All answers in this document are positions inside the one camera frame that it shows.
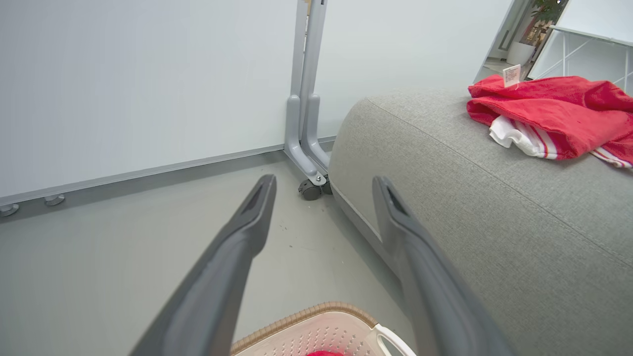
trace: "caster wheel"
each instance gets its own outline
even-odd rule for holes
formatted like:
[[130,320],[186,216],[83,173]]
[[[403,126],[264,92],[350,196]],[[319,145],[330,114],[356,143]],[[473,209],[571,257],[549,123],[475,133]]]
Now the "caster wheel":
[[5,205],[3,207],[0,207],[0,216],[6,217],[13,215],[18,211],[18,209],[20,209],[20,206],[17,204]]
[[299,193],[305,200],[317,200],[321,196],[321,188],[306,179],[299,185]]
[[64,199],[66,199],[66,197],[63,194],[49,195],[49,196],[45,196],[44,197],[44,204],[47,207],[53,207],[53,206],[61,203],[62,201],[64,201]]
[[330,179],[327,177],[327,174],[324,176],[325,177],[325,184],[321,187],[321,189],[323,190],[323,193],[325,194],[332,194],[332,187],[330,186]]

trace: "whiteboard stand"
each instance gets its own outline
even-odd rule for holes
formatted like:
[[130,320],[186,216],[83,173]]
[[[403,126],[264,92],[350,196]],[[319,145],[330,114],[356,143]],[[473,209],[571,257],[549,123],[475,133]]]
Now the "whiteboard stand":
[[311,183],[304,181],[299,185],[299,192],[307,200],[317,199],[321,187],[330,193],[327,179],[330,157],[319,145],[317,136],[321,99],[314,93],[326,6],[327,0],[312,1],[306,32],[308,9],[303,0],[298,0],[291,94],[286,111],[284,151]]
[[[621,81],[624,81],[624,93],[627,93],[627,89],[629,86],[629,77],[631,75],[633,75],[633,72],[630,72],[630,68],[629,68],[629,58],[630,58],[630,50],[631,47],[633,47],[633,42],[627,42],[627,41],[621,41],[618,39],[614,39],[614,38],[610,38],[610,37],[605,37],[605,36],[600,36],[600,35],[594,35],[594,34],[590,34],[587,32],[582,32],[582,31],[576,31],[576,30],[572,30],[572,29],[568,29],[566,27],[560,27],[560,26],[556,26],[556,25],[552,25],[549,26],[552,30],[556,30],[561,32],[562,36],[563,36],[563,58],[560,61],[557,61],[556,63],[554,63],[553,66],[549,67],[548,69],[546,69],[542,74],[540,74],[538,77],[536,77],[535,79],[541,79],[541,78],[545,78],[545,76],[547,76],[547,74],[549,74],[552,70],[554,70],[555,68],[557,68],[558,66],[562,65],[563,67],[563,76],[567,76],[569,75],[569,58],[571,58],[575,53],[577,53],[580,49],[582,49],[587,43],[591,42],[591,41],[602,41],[602,42],[607,42],[607,43],[613,43],[613,44],[617,44],[619,46],[624,46],[626,47],[626,51],[625,51],[625,61],[624,61],[624,76],[616,81],[614,81],[614,84],[618,84]],[[569,36],[570,35],[576,35],[579,37],[584,37],[587,40],[585,42],[583,42],[580,46],[578,46],[576,49],[574,49],[573,51],[568,52],[568,43],[569,43]]]

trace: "sofa seam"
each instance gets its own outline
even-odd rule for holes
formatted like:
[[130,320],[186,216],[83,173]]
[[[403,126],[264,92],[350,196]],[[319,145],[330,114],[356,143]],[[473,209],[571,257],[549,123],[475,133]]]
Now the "sofa seam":
[[509,182],[506,182],[504,180],[502,180],[501,178],[499,178],[498,176],[494,175],[492,172],[490,172],[489,170],[487,170],[486,168],[482,167],[481,165],[479,165],[478,163],[473,162],[471,159],[469,159],[468,157],[466,157],[463,153],[457,151],[456,149],[452,148],[451,146],[447,145],[446,143],[440,141],[438,138],[430,135],[429,133],[425,132],[424,130],[422,130],[421,128],[411,124],[410,122],[407,122],[406,120],[394,115],[393,113],[385,110],[384,108],[380,107],[379,105],[377,105],[376,103],[374,103],[373,101],[371,101],[371,99],[369,98],[365,98],[365,100],[370,103],[371,105],[373,105],[374,107],[378,108],[379,110],[383,111],[384,113],[398,119],[400,122],[409,125],[410,127],[416,129],[417,131],[421,132],[422,134],[424,134],[425,136],[431,138],[432,140],[434,140],[435,142],[441,144],[442,146],[444,146],[445,148],[447,148],[448,150],[452,151],[454,154],[458,155],[459,157],[463,158],[464,160],[466,160],[467,162],[469,162],[470,164],[478,167],[479,169],[481,169],[481,171],[486,172],[488,175],[490,175],[492,178],[494,178],[495,182],[497,185],[501,186],[503,189],[507,190],[507,191],[511,191],[514,192],[516,194],[518,194],[519,196],[523,197],[526,201],[530,202],[532,205],[536,206],[540,211],[545,212],[546,215],[549,215],[550,218],[555,221],[559,226],[564,227],[567,231],[570,232],[574,232],[577,236],[581,237],[581,241],[583,241],[585,244],[587,244],[588,246],[590,246],[591,248],[598,250],[599,252],[601,252],[601,254],[605,255],[606,257],[609,258],[614,258],[615,260],[625,264],[626,266],[628,266],[629,268],[633,268],[633,261],[630,261],[628,258],[625,258],[624,256],[621,256],[620,254],[618,254],[617,252],[611,250],[610,248],[602,245],[601,243],[598,243],[597,241],[594,241],[593,239],[591,239],[585,231],[583,231],[582,229],[577,228],[574,224],[572,223],[568,223],[566,221],[564,221],[563,219],[561,219],[559,216],[557,216],[556,214],[554,214],[553,212],[549,211],[547,208],[548,206],[545,204],[540,204],[537,203],[535,201],[535,199],[533,199],[533,197],[531,197],[529,194],[521,191],[519,188],[515,187],[514,185],[512,185]]

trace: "gray sofa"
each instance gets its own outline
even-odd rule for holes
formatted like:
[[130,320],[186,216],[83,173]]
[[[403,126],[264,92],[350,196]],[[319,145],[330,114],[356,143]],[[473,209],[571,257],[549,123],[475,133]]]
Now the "gray sofa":
[[330,162],[336,200],[382,248],[372,177],[386,175],[520,355],[633,354],[633,174],[586,155],[505,149],[453,91],[357,103]]

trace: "basket rim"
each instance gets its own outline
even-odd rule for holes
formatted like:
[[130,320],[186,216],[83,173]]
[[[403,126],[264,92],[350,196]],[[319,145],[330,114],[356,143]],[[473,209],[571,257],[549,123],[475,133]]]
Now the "basket rim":
[[298,313],[292,314],[288,317],[285,317],[279,321],[276,321],[267,327],[263,327],[254,333],[242,338],[239,341],[236,341],[231,346],[231,356],[234,356],[245,349],[255,345],[256,343],[264,340],[265,338],[277,334],[279,331],[291,327],[295,324],[299,324],[302,321],[308,320],[311,317],[324,314],[327,312],[343,312],[350,315],[353,315],[360,320],[362,320],[367,326],[373,329],[378,322],[371,315],[366,313],[364,310],[356,308],[354,305],[343,303],[343,302],[327,302],[315,305],[314,307],[310,307],[304,309]]

